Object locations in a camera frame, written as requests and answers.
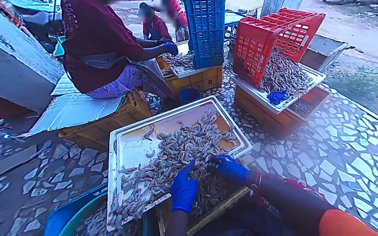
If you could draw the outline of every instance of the person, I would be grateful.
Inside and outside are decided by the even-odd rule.
[[[134,37],[108,2],[62,0],[66,40],[64,67],[75,87],[93,98],[114,98],[132,88],[158,95],[174,95],[161,74],[155,57],[178,54],[169,39]]]
[[[213,156],[211,160],[218,164],[218,173],[248,186],[254,192],[253,199],[263,197],[278,209],[279,216],[259,206],[257,201],[244,201],[207,224],[196,236],[378,235],[355,217],[329,204],[310,186],[300,183],[302,187],[298,187],[289,184],[287,179],[260,175],[245,169],[228,155]],[[197,181],[187,177],[193,164],[187,165],[173,180],[170,188],[172,212],[166,236],[186,235],[188,215],[197,194]]]
[[[145,40],[172,40],[164,21],[155,15],[154,9],[147,3],[139,4],[138,16],[142,20]]]
[[[176,29],[176,42],[189,40],[189,27],[186,13],[182,10],[177,0],[161,0],[162,8],[154,8],[155,11],[164,10],[172,20],[172,25]]]

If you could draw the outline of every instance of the maroon shirt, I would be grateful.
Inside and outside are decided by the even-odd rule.
[[[134,42],[132,32],[111,7],[96,0],[63,0],[61,8],[66,36],[62,44],[66,52],[64,66],[80,92],[87,93],[115,81],[129,63],[123,58],[112,68],[102,70],[85,64],[82,56],[117,52],[135,61],[143,53],[144,49]]]
[[[169,40],[172,40],[171,36],[168,33],[167,26],[165,25],[164,21],[158,16],[155,16],[154,21],[152,23],[146,23],[146,22],[142,23],[143,34],[149,35],[150,33],[152,33],[152,30],[157,31],[157,35],[160,38],[165,36]]]

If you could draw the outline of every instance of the blue plastic crate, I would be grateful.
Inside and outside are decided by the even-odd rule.
[[[108,183],[98,185],[87,192],[74,197],[50,212],[43,236],[57,236],[63,230],[71,218],[87,203],[107,192]]]
[[[195,52],[195,69],[220,66],[224,62],[225,0],[187,0],[189,48]]]

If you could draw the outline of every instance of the white wall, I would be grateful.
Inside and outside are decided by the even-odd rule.
[[[0,14],[0,97],[42,112],[62,65]]]

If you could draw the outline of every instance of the broken tile floor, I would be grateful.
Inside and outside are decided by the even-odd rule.
[[[233,76],[226,69],[222,86],[202,97],[215,95],[250,140],[244,163],[313,186],[378,232],[378,119],[332,89],[300,132],[280,141],[234,103]],[[154,115],[160,113],[158,97],[146,100]],[[20,150],[0,143],[0,156]],[[52,140],[36,158],[0,175],[0,235],[41,235],[53,209],[107,181],[107,167],[107,153]]]

